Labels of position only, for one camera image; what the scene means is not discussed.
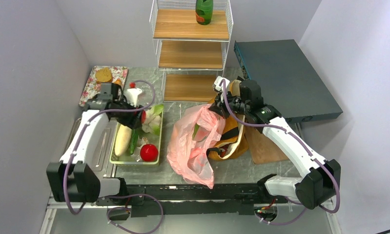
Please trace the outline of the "brown paper grocery bag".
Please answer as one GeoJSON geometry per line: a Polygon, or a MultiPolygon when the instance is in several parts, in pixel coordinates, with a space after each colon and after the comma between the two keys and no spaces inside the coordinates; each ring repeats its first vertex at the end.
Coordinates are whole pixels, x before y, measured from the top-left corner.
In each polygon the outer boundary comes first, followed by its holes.
{"type": "Polygon", "coordinates": [[[236,159],[248,150],[245,138],[245,126],[238,123],[232,116],[226,119],[226,124],[214,147],[209,148],[206,155],[215,161],[236,159]]]}

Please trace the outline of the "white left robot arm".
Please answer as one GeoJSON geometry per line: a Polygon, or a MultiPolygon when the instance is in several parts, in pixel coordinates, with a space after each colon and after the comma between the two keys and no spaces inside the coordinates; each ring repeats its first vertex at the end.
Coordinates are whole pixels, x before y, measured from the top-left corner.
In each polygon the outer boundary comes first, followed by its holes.
{"type": "Polygon", "coordinates": [[[143,93],[133,85],[123,90],[118,84],[103,82],[100,92],[86,101],[71,144],[58,162],[51,162],[46,168],[57,202],[95,202],[101,196],[103,184],[109,186],[110,195],[120,192],[119,179],[100,179],[90,166],[101,135],[112,118],[130,129],[141,127],[145,112],[138,100],[143,93]]]}

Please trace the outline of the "white daikon radish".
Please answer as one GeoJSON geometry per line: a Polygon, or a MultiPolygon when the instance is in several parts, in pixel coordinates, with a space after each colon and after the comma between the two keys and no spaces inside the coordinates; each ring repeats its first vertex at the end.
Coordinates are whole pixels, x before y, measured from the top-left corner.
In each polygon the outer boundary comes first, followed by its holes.
{"type": "Polygon", "coordinates": [[[121,156],[125,154],[131,141],[132,129],[122,124],[119,125],[114,145],[114,154],[121,156]]]}

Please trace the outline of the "green cucumber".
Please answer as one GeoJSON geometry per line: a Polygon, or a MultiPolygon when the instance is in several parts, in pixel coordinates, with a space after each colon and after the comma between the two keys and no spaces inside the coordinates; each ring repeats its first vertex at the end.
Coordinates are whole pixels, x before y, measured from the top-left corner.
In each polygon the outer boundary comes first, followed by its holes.
{"type": "Polygon", "coordinates": [[[131,138],[128,147],[128,152],[130,155],[134,154],[137,147],[138,140],[139,140],[139,134],[136,129],[133,129],[131,132],[131,138]]]}

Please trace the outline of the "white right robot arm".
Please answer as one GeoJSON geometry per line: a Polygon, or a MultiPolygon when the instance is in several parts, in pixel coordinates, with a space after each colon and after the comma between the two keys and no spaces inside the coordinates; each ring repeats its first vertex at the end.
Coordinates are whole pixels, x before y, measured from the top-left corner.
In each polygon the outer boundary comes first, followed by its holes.
{"type": "Polygon", "coordinates": [[[239,124],[253,127],[271,140],[293,163],[300,177],[268,175],[258,184],[266,196],[292,198],[305,208],[320,207],[334,214],[341,205],[341,166],[326,160],[311,149],[289,126],[286,119],[272,105],[265,104],[261,88],[254,80],[240,83],[240,95],[229,90],[229,80],[219,76],[213,89],[217,93],[210,110],[239,124]]]}

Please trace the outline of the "pink plastic bag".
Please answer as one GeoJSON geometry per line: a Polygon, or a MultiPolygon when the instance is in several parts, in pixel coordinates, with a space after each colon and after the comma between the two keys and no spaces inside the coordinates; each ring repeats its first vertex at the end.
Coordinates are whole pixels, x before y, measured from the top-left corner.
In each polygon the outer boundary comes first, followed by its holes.
{"type": "Polygon", "coordinates": [[[186,109],[173,126],[166,158],[185,182],[212,189],[214,171],[206,152],[221,139],[226,121],[210,107],[202,104],[186,109]]]}

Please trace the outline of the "red tomato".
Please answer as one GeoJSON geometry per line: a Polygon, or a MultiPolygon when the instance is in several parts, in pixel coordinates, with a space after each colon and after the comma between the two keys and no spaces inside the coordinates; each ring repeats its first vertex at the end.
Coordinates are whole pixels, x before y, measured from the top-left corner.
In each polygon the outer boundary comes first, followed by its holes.
{"type": "Polygon", "coordinates": [[[144,145],[140,150],[140,157],[145,162],[155,161],[158,157],[159,151],[153,144],[144,145]]]}

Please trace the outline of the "green cabbage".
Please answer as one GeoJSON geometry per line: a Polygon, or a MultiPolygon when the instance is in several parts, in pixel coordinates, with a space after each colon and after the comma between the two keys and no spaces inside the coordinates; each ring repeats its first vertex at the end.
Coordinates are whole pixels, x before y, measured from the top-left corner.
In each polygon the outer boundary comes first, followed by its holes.
{"type": "Polygon", "coordinates": [[[146,113],[146,119],[142,124],[142,130],[145,133],[160,135],[162,124],[162,113],[164,110],[163,104],[152,106],[146,113]]]}

